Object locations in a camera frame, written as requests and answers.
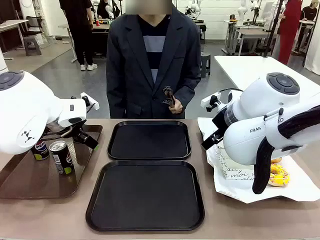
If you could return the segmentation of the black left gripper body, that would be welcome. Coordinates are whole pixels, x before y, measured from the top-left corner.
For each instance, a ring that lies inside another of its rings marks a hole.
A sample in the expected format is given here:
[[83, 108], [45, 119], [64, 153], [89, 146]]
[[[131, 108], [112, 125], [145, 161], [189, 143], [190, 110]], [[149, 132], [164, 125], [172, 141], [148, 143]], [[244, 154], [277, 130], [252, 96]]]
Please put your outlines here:
[[86, 143], [88, 134], [84, 131], [83, 125], [73, 125], [70, 133], [75, 143]]

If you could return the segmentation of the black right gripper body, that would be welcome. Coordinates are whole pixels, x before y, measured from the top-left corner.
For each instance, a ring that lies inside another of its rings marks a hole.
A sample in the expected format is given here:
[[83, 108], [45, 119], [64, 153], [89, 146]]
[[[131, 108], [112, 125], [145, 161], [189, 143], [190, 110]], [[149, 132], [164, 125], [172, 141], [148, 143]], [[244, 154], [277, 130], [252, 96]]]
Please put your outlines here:
[[219, 137], [223, 137], [227, 128], [229, 127], [225, 121], [225, 112], [226, 112], [225, 109], [220, 110], [217, 113], [217, 115], [212, 119], [212, 122], [218, 128], [215, 134], [218, 135]]

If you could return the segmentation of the person's left hand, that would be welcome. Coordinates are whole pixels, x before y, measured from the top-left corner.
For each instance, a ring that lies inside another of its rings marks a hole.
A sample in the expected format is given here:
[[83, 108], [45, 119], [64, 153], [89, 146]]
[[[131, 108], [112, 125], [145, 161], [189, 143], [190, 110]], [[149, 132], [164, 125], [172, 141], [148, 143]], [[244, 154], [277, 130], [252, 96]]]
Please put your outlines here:
[[181, 114], [184, 110], [184, 107], [177, 98], [174, 98], [174, 105], [170, 106], [169, 110], [172, 114]]

